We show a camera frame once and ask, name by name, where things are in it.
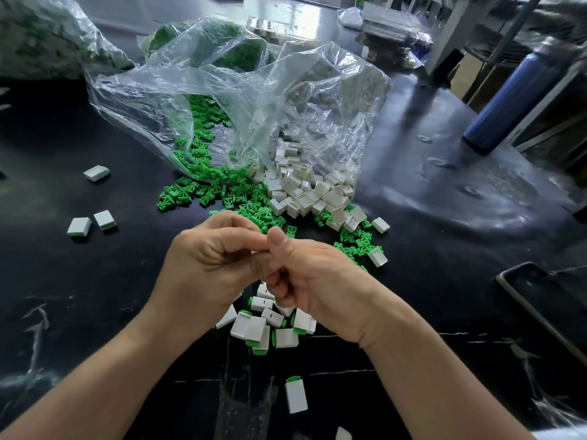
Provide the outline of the person's left hand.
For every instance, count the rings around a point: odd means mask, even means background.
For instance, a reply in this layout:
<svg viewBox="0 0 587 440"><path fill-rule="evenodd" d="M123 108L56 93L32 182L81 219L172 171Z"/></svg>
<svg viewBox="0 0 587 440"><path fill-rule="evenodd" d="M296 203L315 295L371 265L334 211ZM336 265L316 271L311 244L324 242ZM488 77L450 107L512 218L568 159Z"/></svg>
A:
<svg viewBox="0 0 587 440"><path fill-rule="evenodd" d="M220 321L239 292L269 274L269 265L202 270L206 240L267 241L267 236L249 219L224 211L174 238L149 299L153 323L170 340L197 340Z"/></svg>

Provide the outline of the person's right hand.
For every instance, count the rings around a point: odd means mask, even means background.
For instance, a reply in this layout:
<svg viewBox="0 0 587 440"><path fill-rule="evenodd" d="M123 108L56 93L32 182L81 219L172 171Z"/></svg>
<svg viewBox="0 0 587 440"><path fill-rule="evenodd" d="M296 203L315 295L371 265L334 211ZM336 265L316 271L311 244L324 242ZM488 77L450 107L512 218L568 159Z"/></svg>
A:
<svg viewBox="0 0 587 440"><path fill-rule="evenodd" d="M411 338L419 327L413 309L333 246L302 261L272 256L269 271L264 281L279 305L309 313L365 350Z"/></svg>

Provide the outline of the person's right forearm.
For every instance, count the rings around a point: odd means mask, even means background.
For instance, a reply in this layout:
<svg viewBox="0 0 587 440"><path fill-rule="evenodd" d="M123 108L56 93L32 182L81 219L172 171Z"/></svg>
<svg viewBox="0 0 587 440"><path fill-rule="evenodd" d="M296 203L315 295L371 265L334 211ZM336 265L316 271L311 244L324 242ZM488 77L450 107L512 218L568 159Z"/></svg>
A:
<svg viewBox="0 0 587 440"><path fill-rule="evenodd" d="M411 308L375 307L363 341L412 440L536 440Z"/></svg>

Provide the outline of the person's left forearm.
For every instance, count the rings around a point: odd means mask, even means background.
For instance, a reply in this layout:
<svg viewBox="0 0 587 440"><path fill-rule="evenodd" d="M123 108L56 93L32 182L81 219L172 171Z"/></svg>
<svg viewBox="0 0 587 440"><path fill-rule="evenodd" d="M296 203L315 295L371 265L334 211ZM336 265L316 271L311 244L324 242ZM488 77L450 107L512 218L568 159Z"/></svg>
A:
<svg viewBox="0 0 587 440"><path fill-rule="evenodd" d="M222 310L144 309L0 433L0 440L122 440L173 362Z"/></svg>

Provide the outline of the pile of open white caps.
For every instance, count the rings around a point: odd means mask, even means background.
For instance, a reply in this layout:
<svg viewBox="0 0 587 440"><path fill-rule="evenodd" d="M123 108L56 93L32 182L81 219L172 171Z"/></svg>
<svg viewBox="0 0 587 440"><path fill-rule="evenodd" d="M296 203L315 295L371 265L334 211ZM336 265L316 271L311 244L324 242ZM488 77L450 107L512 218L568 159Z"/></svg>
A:
<svg viewBox="0 0 587 440"><path fill-rule="evenodd" d="M253 181L247 199L238 213L254 222L263 233L286 226L286 218L312 215L319 227L337 232L356 232L371 227L367 214L352 205L357 174L354 170L319 171L305 151L301 137L281 127L269 154L274 168L261 171L251 165L247 176Z"/></svg>

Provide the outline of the pile of green plastic clips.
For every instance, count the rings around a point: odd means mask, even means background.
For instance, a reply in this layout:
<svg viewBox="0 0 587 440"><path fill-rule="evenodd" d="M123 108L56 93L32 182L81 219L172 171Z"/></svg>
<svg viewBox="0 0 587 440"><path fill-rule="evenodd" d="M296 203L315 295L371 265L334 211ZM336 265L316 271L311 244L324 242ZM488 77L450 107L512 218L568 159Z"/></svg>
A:
<svg viewBox="0 0 587 440"><path fill-rule="evenodd" d="M227 165L213 165L209 145L215 141L215 128L218 126L229 128L232 125L231 121L226 112L211 97L188 95L187 102L193 119L193 137L191 141L177 138L174 143L176 149L172 151L172 156L180 163L181 168L187 170L188 176L180 177L174 184L164 187L159 196L157 208L165 212L187 206L194 201L202 207L209 207L219 200L223 204L224 211L238 213L239 206L246 201L247 194L252 190L253 181L247 176L247 170L257 163L251 163L239 169ZM297 235L297 227L287 222L281 229L290 238ZM331 229L339 234L334 247L342 251L356 265L359 264L358 258L368 257L367 254L376 246L380 247L384 253L381 245L377 245L373 240L371 229L374 227L360 229L353 233L346 230L337 232Z"/></svg>

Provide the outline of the heap of assembled white caps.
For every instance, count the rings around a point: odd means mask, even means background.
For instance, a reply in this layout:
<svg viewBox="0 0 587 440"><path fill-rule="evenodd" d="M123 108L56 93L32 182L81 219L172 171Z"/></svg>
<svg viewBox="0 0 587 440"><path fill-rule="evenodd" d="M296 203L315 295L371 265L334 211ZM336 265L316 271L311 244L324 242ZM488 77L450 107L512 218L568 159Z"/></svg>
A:
<svg viewBox="0 0 587 440"><path fill-rule="evenodd" d="M271 347L298 347L301 337L314 335L317 326L309 313L277 304L266 282L261 281L252 295L246 297L241 291L214 328L227 328L229 335L243 341L253 355L263 356Z"/></svg>

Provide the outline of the large clear plastic bag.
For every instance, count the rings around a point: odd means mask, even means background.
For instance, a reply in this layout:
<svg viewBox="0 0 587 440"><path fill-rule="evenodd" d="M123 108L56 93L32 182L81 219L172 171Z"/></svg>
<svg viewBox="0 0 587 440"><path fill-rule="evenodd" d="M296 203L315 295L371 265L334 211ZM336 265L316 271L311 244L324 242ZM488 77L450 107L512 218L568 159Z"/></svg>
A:
<svg viewBox="0 0 587 440"><path fill-rule="evenodd" d="M391 87L390 78L363 58L335 42L310 40L285 41L274 63L248 73L145 60L128 71L88 67L84 75L90 103L104 119L187 176L172 151L177 138L193 137L188 95L211 97L228 115L232 131L220 151L231 168L255 162L269 168L270 149L284 127L301 137L319 169L358 176Z"/></svg>

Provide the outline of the clear plastic container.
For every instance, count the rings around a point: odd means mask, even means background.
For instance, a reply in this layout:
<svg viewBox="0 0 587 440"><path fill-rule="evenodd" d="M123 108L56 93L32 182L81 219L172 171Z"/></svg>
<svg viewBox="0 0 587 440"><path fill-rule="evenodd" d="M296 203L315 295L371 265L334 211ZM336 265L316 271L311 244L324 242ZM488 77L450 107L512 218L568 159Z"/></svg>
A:
<svg viewBox="0 0 587 440"><path fill-rule="evenodd" d="M238 398L237 387L242 378L225 377L220 385L219 404L213 440L267 440L269 422L278 396L275 377L254 399L251 377L246 378L246 399Z"/></svg>

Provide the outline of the plastic bag of green parts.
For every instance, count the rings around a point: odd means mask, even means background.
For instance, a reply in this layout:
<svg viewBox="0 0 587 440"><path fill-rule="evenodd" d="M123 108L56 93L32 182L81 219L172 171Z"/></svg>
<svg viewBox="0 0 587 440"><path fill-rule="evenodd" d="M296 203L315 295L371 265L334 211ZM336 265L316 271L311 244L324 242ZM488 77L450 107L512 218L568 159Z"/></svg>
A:
<svg viewBox="0 0 587 440"><path fill-rule="evenodd" d="M216 17L165 23L138 46L145 60L198 68L211 65L254 72L276 61L268 42L246 28Z"/></svg>

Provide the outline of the stack of clear plastic trays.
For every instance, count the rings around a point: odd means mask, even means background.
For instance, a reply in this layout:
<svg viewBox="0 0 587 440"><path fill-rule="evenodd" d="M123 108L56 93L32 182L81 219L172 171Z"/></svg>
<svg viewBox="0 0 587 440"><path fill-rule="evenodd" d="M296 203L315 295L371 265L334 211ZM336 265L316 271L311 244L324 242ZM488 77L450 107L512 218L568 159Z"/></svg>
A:
<svg viewBox="0 0 587 440"><path fill-rule="evenodd" d="M429 49L434 42L422 28L418 18L411 13L388 9L385 5L364 2L362 7L362 32L385 39L404 47L419 46Z"/></svg>

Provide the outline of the brown cardboard box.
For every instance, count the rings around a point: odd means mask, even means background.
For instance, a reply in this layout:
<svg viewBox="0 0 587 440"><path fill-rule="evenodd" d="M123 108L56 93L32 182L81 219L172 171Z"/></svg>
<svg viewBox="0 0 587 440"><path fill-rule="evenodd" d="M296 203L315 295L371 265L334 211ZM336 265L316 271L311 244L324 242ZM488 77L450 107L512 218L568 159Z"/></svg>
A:
<svg viewBox="0 0 587 440"><path fill-rule="evenodd" d="M460 100L464 100L483 67L483 60L466 53L454 70L450 91Z"/></svg>

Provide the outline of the blue metal water bottle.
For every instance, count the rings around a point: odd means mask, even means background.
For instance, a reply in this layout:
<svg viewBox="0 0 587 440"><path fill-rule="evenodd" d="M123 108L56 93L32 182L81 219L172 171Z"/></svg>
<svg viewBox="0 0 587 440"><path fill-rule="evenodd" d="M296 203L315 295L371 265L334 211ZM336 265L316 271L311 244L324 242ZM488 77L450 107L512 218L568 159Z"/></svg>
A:
<svg viewBox="0 0 587 440"><path fill-rule="evenodd" d="M582 45L548 36L517 66L463 134L476 153L488 155L561 81Z"/></svg>

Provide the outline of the black smartphone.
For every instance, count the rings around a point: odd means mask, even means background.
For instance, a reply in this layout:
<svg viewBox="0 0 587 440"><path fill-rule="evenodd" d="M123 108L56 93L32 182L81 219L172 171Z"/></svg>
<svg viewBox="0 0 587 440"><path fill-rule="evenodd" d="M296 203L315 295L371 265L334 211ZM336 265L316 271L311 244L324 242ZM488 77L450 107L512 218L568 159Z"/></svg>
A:
<svg viewBox="0 0 587 440"><path fill-rule="evenodd" d="M559 272L533 262L502 271L495 281L587 368L587 292L565 288Z"/></svg>

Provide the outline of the plastic bag of assembled parts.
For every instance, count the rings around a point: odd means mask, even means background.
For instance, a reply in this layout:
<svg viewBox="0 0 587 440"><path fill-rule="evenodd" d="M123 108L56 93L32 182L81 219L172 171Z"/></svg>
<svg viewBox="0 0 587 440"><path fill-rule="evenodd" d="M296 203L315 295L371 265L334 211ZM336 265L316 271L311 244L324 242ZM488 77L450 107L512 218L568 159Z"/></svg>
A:
<svg viewBox="0 0 587 440"><path fill-rule="evenodd" d="M0 81L78 80L88 67L135 63L74 0L0 0Z"/></svg>

